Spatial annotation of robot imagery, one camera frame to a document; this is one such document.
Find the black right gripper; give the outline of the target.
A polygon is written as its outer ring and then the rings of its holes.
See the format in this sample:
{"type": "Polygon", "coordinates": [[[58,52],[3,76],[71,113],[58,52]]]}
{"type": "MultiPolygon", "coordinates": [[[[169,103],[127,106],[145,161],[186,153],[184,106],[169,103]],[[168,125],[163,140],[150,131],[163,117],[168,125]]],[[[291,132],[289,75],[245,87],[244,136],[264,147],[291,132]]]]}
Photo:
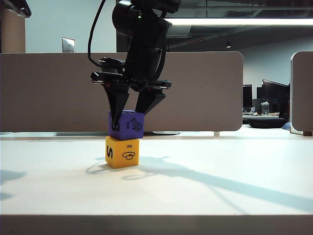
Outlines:
{"type": "Polygon", "coordinates": [[[119,131],[119,118],[128,100],[129,88],[139,92],[135,111],[148,114],[166,95],[162,90],[168,89],[171,82],[159,80],[164,66],[166,54],[166,39],[164,34],[150,39],[148,44],[141,42],[142,38],[131,38],[126,60],[103,58],[99,61],[101,71],[91,74],[93,83],[101,84],[107,93],[110,111],[111,127],[119,131]]]}

